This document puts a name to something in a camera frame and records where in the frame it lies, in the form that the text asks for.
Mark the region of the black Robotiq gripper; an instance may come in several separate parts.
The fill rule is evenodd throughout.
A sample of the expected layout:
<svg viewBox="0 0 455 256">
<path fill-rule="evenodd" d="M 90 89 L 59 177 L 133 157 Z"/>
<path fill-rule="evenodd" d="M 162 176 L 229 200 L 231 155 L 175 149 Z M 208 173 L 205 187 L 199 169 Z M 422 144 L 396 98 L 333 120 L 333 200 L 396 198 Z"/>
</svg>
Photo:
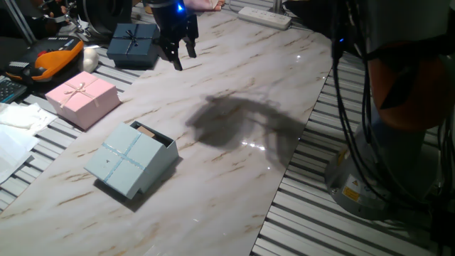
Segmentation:
<svg viewBox="0 0 455 256">
<path fill-rule="evenodd" d="M 188 56 L 196 58 L 196 39 L 198 38 L 198 21 L 194 12 L 186 8 L 183 0 L 148 0 L 147 6 L 152 10 L 162 39 L 162 57 L 176 70 L 182 70 L 178 56 L 178 44 L 183 40 L 186 44 Z"/>
</svg>

